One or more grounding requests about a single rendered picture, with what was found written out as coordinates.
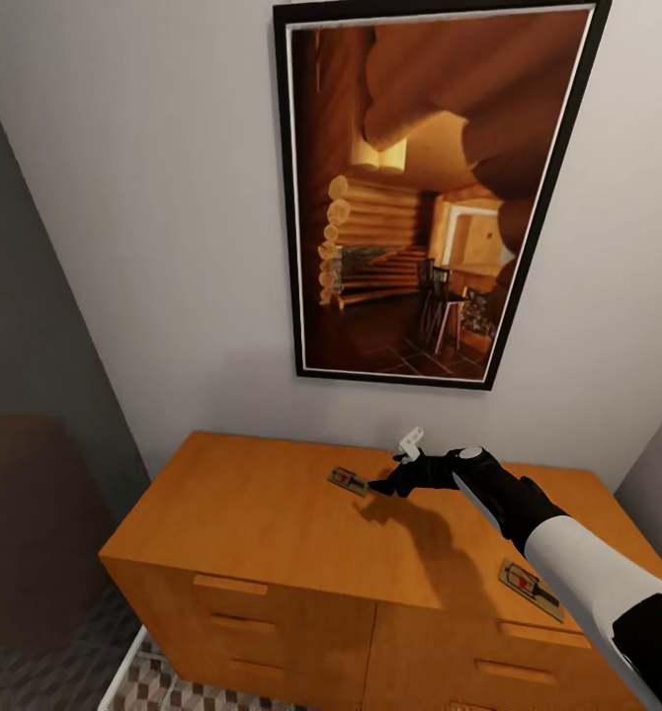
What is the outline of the mousetrap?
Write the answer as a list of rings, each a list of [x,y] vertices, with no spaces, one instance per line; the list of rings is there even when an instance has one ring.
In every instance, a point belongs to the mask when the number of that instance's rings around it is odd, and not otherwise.
[[[337,465],[333,468],[333,470],[331,470],[331,474],[329,474],[327,480],[343,487],[344,489],[347,489],[348,491],[353,491],[360,497],[364,497],[371,488],[368,484],[371,480],[366,479],[365,477],[360,477],[354,472],[345,470]]]
[[[517,564],[504,560],[498,580],[511,588],[539,609],[545,611],[561,623],[565,622],[564,605],[552,591],[536,576]]]

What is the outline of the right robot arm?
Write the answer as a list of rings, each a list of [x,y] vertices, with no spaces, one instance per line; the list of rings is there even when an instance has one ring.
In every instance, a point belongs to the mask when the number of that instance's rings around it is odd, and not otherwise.
[[[527,476],[518,480],[481,446],[426,455],[414,427],[401,464],[371,489],[407,498],[415,487],[462,490],[541,576],[645,711],[662,711],[662,580],[587,530]]]

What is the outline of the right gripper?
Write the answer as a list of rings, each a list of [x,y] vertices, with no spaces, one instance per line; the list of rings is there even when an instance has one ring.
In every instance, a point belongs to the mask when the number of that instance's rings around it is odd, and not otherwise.
[[[432,455],[424,454],[422,448],[418,448],[420,455],[416,461],[400,464],[388,477],[387,480],[368,482],[371,489],[380,493],[392,496],[396,491],[399,497],[407,498],[415,487],[433,488],[430,476],[430,460]],[[402,454],[404,456],[404,454]],[[394,456],[395,461],[402,460],[402,456]]]

